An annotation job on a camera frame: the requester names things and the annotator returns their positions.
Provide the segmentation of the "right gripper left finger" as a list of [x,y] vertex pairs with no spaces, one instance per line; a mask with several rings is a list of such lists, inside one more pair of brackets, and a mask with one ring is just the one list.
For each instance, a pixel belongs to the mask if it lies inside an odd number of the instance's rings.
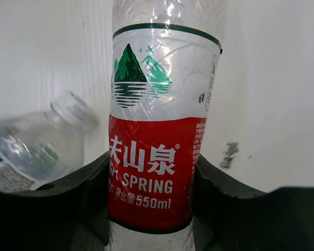
[[109,153],[35,191],[0,192],[0,250],[70,250],[78,222],[107,207]]

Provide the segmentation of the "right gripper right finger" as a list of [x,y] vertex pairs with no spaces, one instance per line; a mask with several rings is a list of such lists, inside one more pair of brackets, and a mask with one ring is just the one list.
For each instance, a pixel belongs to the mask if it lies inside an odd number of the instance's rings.
[[193,210],[197,250],[314,250],[314,188],[265,193],[201,156]]

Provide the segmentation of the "red label water bottle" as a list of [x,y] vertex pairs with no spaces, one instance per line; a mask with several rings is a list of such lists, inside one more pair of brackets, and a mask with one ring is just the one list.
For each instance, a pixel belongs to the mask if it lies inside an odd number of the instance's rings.
[[106,250],[194,250],[227,1],[114,1]]

